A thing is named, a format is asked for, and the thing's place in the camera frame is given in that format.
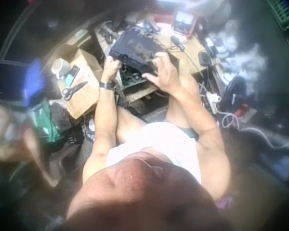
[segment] hand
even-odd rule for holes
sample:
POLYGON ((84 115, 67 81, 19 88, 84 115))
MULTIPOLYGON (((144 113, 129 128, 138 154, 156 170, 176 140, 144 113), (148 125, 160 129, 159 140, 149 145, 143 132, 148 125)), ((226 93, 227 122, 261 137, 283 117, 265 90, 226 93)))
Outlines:
POLYGON ((149 73, 143 74, 143 77, 154 83, 162 91, 172 95, 181 88, 178 72, 167 53, 159 52, 156 53, 156 56, 157 58, 153 62, 158 67, 158 77, 149 73))
POLYGON ((114 60, 113 57, 108 56, 105 61, 101 82, 114 81, 120 67, 121 62, 119 60, 114 60))

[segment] box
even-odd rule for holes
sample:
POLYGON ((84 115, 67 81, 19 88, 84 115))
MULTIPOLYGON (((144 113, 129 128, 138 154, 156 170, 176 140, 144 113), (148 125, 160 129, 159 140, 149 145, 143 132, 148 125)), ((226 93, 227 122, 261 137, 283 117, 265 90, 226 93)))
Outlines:
MULTIPOLYGON (((60 46, 53 53, 47 62, 47 66, 51 68, 51 64, 57 58, 67 60, 71 67, 76 65, 80 68, 71 88, 79 83, 88 81, 82 89, 73 95, 71 101, 64 101, 70 115, 74 119, 78 119, 96 106, 99 97, 99 81, 101 80, 103 69, 93 55, 68 44, 60 46)), ((57 83, 61 93, 63 89, 68 88, 64 80, 58 80, 57 83)))

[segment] white cloth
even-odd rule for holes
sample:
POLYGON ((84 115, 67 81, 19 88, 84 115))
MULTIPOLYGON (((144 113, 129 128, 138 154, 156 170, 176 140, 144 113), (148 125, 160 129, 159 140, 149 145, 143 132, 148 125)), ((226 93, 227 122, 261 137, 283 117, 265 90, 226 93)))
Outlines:
POLYGON ((134 133, 125 144, 111 149, 106 166, 114 165, 125 157, 150 147, 166 155, 174 165, 189 171, 201 183, 195 139, 168 122, 148 124, 134 133))

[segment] wristwatch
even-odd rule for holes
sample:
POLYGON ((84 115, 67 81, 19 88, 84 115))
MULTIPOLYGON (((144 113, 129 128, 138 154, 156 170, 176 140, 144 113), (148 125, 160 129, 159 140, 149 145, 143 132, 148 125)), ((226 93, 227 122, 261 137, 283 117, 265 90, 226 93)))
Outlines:
POLYGON ((100 86, 99 87, 107 89, 107 90, 113 90, 114 91, 116 89, 116 82, 115 81, 106 82, 106 83, 100 82, 100 86))

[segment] white mug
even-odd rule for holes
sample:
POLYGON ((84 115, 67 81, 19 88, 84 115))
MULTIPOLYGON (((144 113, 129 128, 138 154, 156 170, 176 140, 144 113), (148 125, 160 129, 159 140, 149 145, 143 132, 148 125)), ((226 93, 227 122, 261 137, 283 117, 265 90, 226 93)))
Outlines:
POLYGON ((64 59, 56 59, 52 65, 52 72, 60 79, 71 70, 71 66, 68 61, 64 59))

